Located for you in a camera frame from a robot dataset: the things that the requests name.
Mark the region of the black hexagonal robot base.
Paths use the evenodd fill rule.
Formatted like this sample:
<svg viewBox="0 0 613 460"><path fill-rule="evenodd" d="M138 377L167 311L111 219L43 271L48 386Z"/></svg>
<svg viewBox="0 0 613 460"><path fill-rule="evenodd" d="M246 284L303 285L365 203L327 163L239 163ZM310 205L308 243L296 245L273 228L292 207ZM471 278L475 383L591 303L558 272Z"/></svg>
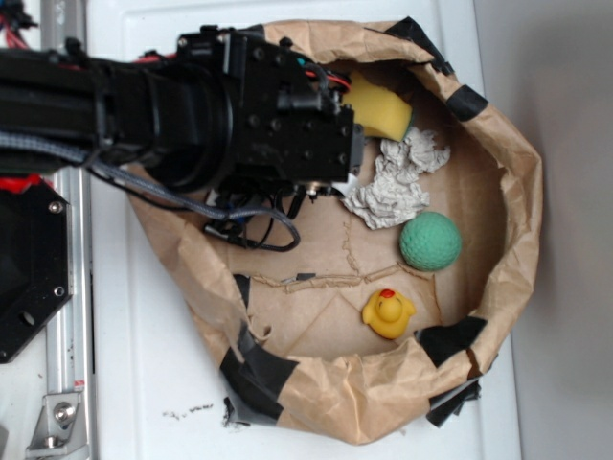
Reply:
<svg viewBox="0 0 613 460"><path fill-rule="evenodd" d="M13 361L70 299L69 203L43 182L1 193L1 362Z"/></svg>

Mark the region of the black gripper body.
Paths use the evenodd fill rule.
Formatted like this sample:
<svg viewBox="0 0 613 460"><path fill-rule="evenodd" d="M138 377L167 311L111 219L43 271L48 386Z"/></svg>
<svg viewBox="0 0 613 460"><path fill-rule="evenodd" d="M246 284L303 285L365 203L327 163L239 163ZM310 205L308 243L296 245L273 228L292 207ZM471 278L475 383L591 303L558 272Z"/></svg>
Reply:
<svg viewBox="0 0 613 460"><path fill-rule="evenodd" d="M199 151L180 190L213 188L229 177L283 182L344 194L363 161L363 128L326 69L293 48L248 32L184 34L180 69L191 72Z"/></svg>

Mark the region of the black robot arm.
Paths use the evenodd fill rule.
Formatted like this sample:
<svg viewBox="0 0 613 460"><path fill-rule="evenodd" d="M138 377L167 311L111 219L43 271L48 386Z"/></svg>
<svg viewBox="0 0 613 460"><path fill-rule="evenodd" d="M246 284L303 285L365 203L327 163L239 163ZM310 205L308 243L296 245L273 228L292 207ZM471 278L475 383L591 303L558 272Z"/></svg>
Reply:
<svg viewBox="0 0 613 460"><path fill-rule="evenodd" d="M5 50L1 128L85 151L81 164L137 163L178 193L340 189L363 129L329 73L255 34L202 28L170 57L116 62Z"/></svg>

